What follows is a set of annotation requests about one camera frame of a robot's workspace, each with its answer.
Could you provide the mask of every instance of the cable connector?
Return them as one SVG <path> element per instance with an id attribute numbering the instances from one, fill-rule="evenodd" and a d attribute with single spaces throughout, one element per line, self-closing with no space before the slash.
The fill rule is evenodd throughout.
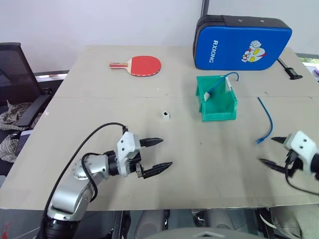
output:
<path id="1" fill-rule="evenodd" d="M 125 132 L 128 132 L 129 129 L 126 127 L 126 126 L 123 126 L 122 127 L 122 133 L 125 134 Z"/>
<path id="2" fill-rule="evenodd" d="M 260 144 L 262 141 L 264 141 L 265 140 L 265 138 L 259 138 L 258 140 L 256 140 L 255 142 L 256 142 L 256 144 Z"/>
<path id="3" fill-rule="evenodd" d="M 205 92 L 205 94 L 204 94 L 204 101 L 206 102 L 209 97 L 210 97 L 210 93 Z"/>

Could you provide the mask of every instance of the blue cable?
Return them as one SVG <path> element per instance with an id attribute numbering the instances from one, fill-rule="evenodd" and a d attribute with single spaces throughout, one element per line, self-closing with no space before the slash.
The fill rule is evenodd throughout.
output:
<path id="1" fill-rule="evenodd" d="M 236 74 L 237 75 L 237 81 L 239 80 L 239 75 L 238 75 L 237 72 L 230 72 L 230 73 L 224 75 L 209 91 L 207 91 L 207 93 L 209 93 L 211 95 L 211 93 L 213 93 L 215 88 L 224 80 L 224 78 L 226 79 L 226 77 L 229 76 L 230 74 Z"/>
<path id="2" fill-rule="evenodd" d="M 260 97 L 257 97 L 257 99 L 259 100 L 261 106 L 264 108 L 268 118 L 269 118 L 269 121 L 270 121 L 270 130 L 269 132 L 264 136 L 264 137 L 261 137 L 260 139 L 256 140 L 256 144 L 259 144 L 261 143 L 262 141 L 264 141 L 273 131 L 273 128 L 274 128 L 274 125 L 273 125 L 273 120 L 271 119 L 271 116 L 268 112 L 268 110 L 266 109 L 266 107 L 264 106 L 263 102 L 261 101 Z"/>

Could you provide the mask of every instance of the mesh chair back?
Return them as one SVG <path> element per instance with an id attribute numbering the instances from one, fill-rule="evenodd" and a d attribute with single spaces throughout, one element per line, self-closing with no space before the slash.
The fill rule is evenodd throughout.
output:
<path id="1" fill-rule="evenodd" d="M 43 95 L 20 43 L 0 43 L 0 105 L 34 102 Z"/>

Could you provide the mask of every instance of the table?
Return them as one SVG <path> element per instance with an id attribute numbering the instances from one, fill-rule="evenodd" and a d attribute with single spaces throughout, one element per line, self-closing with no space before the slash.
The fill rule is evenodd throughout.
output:
<path id="1" fill-rule="evenodd" d="M 108 63 L 134 55 L 153 55 L 161 71 L 139 78 Z M 141 138 L 161 137 L 142 148 L 142 165 L 172 161 L 149 179 L 112 177 L 99 185 L 89 210 L 271 207 L 319 203 L 319 198 L 290 188 L 283 174 L 264 166 L 258 157 L 284 164 L 287 151 L 267 139 L 269 129 L 262 100 L 274 121 L 272 136 L 304 131 L 319 143 L 318 83 L 287 48 L 282 60 L 304 77 L 291 81 L 279 63 L 264 71 L 239 72 L 231 80 L 238 99 L 237 119 L 202 122 L 195 97 L 196 76 L 226 71 L 194 67 L 190 47 L 90 46 L 86 48 L 34 129 L 0 189 L 0 207 L 42 210 L 61 170 L 82 140 L 99 125 L 118 121 Z M 171 119 L 164 122 L 161 113 Z M 115 149 L 121 128 L 100 131 L 85 152 Z M 319 190 L 313 177 L 297 173 L 293 183 Z"/>

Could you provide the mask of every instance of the chair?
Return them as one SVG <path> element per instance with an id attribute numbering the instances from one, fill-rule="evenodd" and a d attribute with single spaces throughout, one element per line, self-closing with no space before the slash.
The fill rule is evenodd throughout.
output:
<path id="1" fill-rule="evenodd" d="M 31 127 L 35 117 L 45 109 L 51 99 L 39 86 L 20 43 L 0 43 L 0 114 L 7 111 L 8 100 L 11 104 L 31 102 L 19 121 L 18 127 Z M 0 130 L 0 142 L 11 130 Z M 0 159 L 0 175 L 7 175 L 13 163 Z"/>

